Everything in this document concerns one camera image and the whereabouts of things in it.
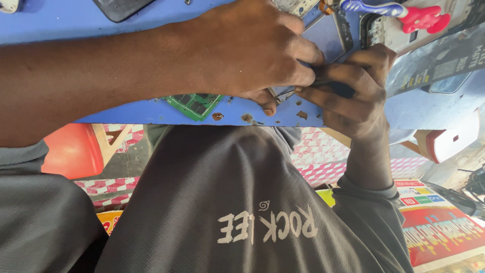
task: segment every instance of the fingernail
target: fingernail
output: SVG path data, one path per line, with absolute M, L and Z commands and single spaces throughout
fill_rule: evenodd
M 267 116 L 272 116 L 274 114 L 273 110 L 271 109 L 266 109 L 264 110 L 264 113 L 267 115 Z

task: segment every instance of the red plastic object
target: red plastic object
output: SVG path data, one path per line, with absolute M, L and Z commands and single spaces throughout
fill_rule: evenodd
M 440 15 L 440 6 L 427 8 L 408 7 L 408 14 L 404 18 L 399 18 L 404 26 L 404 33 L 412 33 L 418 29 L 426 29 L 429 34 L 435 34 L 444 30 L 450 23 L 449 14 Z
M 70 123 L 45 137 L 44 141 L 49 146 L 49 153 L 42 172 L 75 179 L 103 171 L 103 156 L 90 123 Z

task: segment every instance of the hand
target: hand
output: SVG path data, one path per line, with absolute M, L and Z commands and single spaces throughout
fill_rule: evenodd
M 324 63 L 315 43 L 301 37 L 303 21 L 270 0 L 237 0 L 174 27 L 186 37 L 178 62 L 190 67 L 186 75 L 197 79 L 198 93 L 250 99 L 268 116 L 276 103 L 266 88 L 308 86 L 315 74 L 298 61 Z
M 350 99 L 334 93 L 329 86 L 320 89 L 296 88 L 296 94 L 323 109 L 323 124 L 352 141 L 373 141 L 388 135 L 384 115 L 386 78 L 397 54 L 383 44 L 356 51 L 343 64 L 326 66 L 319 80 L 337 81 L 356 92 Z

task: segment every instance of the tiled floor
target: tiled floor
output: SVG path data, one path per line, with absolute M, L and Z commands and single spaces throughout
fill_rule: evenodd
M 109 124 L 105 127 L 110 131 L 122 129 L 122 125 L 119 124 Z M 74 181 L 95 200 L 93 203 L 96 212 L 123 209 L 148 162 L 151 148 L 143 135 L 143 126 L 135 125 L 132 131 L 106 165 L 103 173 Z M 401 147 L 393 146 L 393 177 L 416 177 L 417 169 L 428 160 L 408 152 L 407 149 L 402 150 Z M 302 142 L 295 146 L 291 159 L 306 181 L 315 188 L 323 183 L 334 183 L 343 175 L 349 151 L 350 149 L 322 130 L 308 127 L 303 128 Z

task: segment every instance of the signboard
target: signboard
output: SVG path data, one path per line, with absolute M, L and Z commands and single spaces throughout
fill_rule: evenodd
M 485 246 L 485 230 L 424 183 L 395 183 L 413 267 Z

